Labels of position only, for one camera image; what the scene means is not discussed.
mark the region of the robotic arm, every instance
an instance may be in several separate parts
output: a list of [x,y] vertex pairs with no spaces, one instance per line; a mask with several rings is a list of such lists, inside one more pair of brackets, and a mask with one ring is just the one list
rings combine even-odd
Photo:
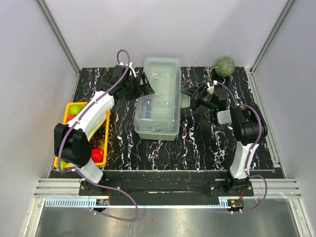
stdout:
[[91,158],[91,147],[89,140],[94,132],[103,124],[107,111],[111,109],[117,101],[126,99],[133,100],[139,97],[154,94],[150,87],[146,74],[142,73],[140,78],[136,77],[135,71],[130,64],[125,77],[120,83],[102,96],[113,86],[123,75],[127,66],[116,65],[111,76],[107,76],[100,91],[97,91],[87,106],[66,125],[57,124],[54,129],[54,152],[59,154],[62,140],[70,127],[74,126],[63,146],[61,157],[64,161],[76,167],[87,179],[93,183],[103,183],[101,179],[103,172],[98,169]]
[[[190,108],[197,109],[200,105],[205,106],[211,111],[211,120],[214,123],[231,123],[234,131],[234,137],[237,140],[237,148],[233,164],[231,165],[228,176],[225,179],[225,190],[227,192],[238,192],[248,187],[249,177],[246,173],[250,169],[253,155],[259,144],[249,149],[254,144],[259,134],[259,125],[254,113],[245,106],[235,105],[227,110],[227,92],[217,86],[217,81],[201,82],[196,86],[182,89],[182,93],[191,98]],[[256,104],[250,104],[261,120],[262,133],[261,141],[268,134],[268,127]]]

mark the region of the gray wall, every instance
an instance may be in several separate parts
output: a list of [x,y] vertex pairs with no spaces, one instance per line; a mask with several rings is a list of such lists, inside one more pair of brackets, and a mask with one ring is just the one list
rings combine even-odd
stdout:
[[19,236],[76,75],[34,0],[0,1],[0,236]]
[[297,1],[255,72],[289,177],[316,230],[316,1]]
[[113,67],[125,48],[182,66],[230,56],[251,67],[286,0],[45,0],[80,67]]

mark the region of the container lid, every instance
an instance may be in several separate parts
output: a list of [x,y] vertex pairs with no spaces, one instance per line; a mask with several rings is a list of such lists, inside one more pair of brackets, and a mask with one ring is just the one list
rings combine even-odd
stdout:
[[146,58],[144,72],[155,93],[138,99],[135,114],[136,132],[178,133],[181,102],[180,60]]

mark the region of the floor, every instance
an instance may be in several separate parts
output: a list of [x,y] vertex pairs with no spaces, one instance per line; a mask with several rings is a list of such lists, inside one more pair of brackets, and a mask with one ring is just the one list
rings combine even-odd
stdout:
[[[88,101],[102,78],[112,68],[83,68],[74,102]],[[206,79],[204,67],[181,68],[182,87],[189,87]],[[224,82],[239,103],[253,103],[251,88],[242,67],[236,67],[229,78],[220,78],[215,70],[212,79]],[[220,170],[233,162],[236,142],[229,125],[214,125],[209,112],[202,106],[192,111],[182,109],[180,132],[173,142],[142,140],[134,131],[136,101],[120,101],[110,117],[109,153],[106,166],[116,170]],[[253,169],[272,170],[273,163],[266,140],[263,140],[253,159]]]
[[[256,205],[246,199],[247,208]],[[131,218],[135,209],[108,208],[105,213]],[[289,203],[268,199],[262,208],[243,215],[230,215],[223,209],[140,209],[137,222],[123,222],[89,209],[45,207],[37,237],[298,237]]]

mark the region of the plastic container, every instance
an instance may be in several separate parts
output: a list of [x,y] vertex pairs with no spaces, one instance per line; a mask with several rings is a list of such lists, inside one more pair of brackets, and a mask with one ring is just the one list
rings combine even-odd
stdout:
[[[64,116],[64,120],[63,120],[63,124],[67,123],[67,119],[70,117],[70,107],[72,105],[79,105],[81,107],[85,107],[88,104],[88,102],[75,102],[75,103],[69,103],[66,106],[66,111],[65,111],[65,116]],[[104,151],[103,154],[103,161],[99,162],[99,163],[95,163],[97,166],[103,166],[106,164],[107,162],[107,150],[108,150],[108,138],[109,138],[109,125],[110,125],[110,114],[111,114],[111,110],[107,111],[107,119],[104,122],[104,124],[102,124],[103,127],[105,127],[105,140],[104,143],[99,140],[98,142],[100,142],[100,145],[98,146],[99,148],[101,148]],[[54,167],[57,168],[57,161],[58,161],[58,157],[55,157],[55,161],[54,161]],[[65,168],[70,168],[72,167],[70,164],[66,163]]]
[[155,94],[138,99],[135,131],[142,139],[173,141],[180,126],[180,60],[146,58],[144,72]]

